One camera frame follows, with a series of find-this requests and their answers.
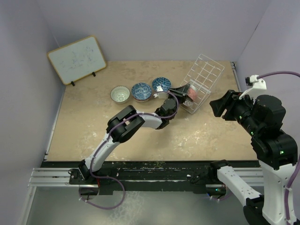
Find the orange floral pattern bowl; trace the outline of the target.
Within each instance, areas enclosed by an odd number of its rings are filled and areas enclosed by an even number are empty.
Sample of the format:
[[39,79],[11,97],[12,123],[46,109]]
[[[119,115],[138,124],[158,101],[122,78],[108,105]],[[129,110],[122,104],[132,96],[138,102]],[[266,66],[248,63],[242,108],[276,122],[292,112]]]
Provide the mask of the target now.
[[187,95],[190,99],[192,99],[192,101],[195,101],[198,97],[197,88],[193,85],[190,85],[187,91]]

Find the white bowl maroon pattern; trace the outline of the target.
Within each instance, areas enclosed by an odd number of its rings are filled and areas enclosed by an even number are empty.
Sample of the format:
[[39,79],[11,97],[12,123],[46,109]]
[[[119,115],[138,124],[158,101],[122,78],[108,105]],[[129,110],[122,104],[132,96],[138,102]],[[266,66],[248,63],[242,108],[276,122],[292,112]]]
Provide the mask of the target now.
[[194,102],[193,102],[193,100],[187,98],[187,99],[185,100],[185,102],[183,103],[183,105],[186,106],[186,107],[192,108],[193,105],[194,105]]

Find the white bowl green pattern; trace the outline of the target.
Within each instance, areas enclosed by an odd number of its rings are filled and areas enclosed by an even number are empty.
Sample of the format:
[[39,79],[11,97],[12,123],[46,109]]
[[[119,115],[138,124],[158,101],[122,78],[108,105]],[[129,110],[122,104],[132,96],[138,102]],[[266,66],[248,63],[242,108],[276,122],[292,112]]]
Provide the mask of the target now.
[[130,90],[126,86],[117,86],[111,90],[110,97],[113,102],[123,104],[128,101],[130,97]]

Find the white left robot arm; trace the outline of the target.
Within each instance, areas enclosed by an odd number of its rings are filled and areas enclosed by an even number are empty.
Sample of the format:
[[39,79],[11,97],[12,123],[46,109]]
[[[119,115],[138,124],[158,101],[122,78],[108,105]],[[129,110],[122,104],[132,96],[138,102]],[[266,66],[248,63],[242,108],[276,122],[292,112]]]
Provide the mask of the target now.
[[158,97],[166,95],[163,104],[155,112],[141,112],[132,105],[112,117],[107,123],[105,136],[101,143],[94,149],[90,156],[78,165],[80,179],[86,184],[96,180],[99,171],[111,152],[121,143],[127,142],[140,128],[163,129],[170,120],[174,119],[179,106],[189,98],[188,92],[191,84],[169,89],[168,91],[155,92]]

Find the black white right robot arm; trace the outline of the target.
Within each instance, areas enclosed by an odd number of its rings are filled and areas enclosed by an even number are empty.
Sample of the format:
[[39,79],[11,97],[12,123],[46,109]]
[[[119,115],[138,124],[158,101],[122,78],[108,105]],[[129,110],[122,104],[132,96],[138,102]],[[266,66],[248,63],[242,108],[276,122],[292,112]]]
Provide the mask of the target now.
[[297,225],[293,208],[293,182],[300,169],[296,141],[282,130],[286,110],[270,95],[252,100],[227,91],[210,102],[213,114],[238,122],[251,136],[263,174],[264,192],[253,190],[225,160],[211,163],[209,180],[224,183],[238,198],[250,225]]

